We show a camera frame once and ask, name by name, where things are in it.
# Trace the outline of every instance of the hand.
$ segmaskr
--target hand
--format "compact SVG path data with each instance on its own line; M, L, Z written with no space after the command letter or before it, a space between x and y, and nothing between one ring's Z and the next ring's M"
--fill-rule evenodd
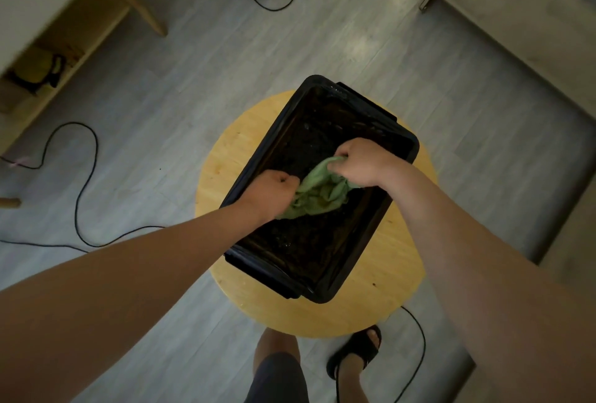
M327 169L361 187L381 186L384 171L399 160L374 141L364 138L343 143L335 156L344 156L347 160L329 163Z
M283 171L264 171L244 190L237 204L258 213L262 223L281 215L292 202L300 179Z

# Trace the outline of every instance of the forearm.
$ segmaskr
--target forearm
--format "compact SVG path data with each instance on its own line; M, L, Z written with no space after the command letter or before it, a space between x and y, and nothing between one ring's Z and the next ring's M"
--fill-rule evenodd
M263 223L236 203L55 266L0 292L0 388L68 401Z
M594 308L396 159L382 186L399 206L437 296L506 401L592 401Z

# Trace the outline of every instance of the wooden shelf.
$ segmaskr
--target wooden shelf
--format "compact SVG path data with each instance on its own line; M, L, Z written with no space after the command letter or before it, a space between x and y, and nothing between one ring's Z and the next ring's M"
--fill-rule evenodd
M37 118L129 10L125 0L73 0L49 25L35 44L63 54L67 67L57 88L44 85L36 96L0 115L0 154Z

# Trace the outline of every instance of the black plastic tray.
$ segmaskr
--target black plastic tray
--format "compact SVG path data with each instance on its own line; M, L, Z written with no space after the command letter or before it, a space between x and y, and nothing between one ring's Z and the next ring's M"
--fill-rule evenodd
M303 179L352 138L371 139L409 163L418 154L413 133L382 107L321 75L309 76L259 144L222 207L232 204L265 169ZM364 251L391 204L379 188L354 189L338 210L271 221L225 253L228 263L285 298L330 301Z

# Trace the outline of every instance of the green cloth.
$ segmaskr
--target green cloth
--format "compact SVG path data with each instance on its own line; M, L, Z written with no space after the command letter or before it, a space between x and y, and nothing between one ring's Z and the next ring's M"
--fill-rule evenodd
M308 173L296 190L294 199L277 219L294 219L302 215L319 215L339 209L347 202L347 192L357 185L345 177L327 169L327 164L345 157L330 157L323 160Z

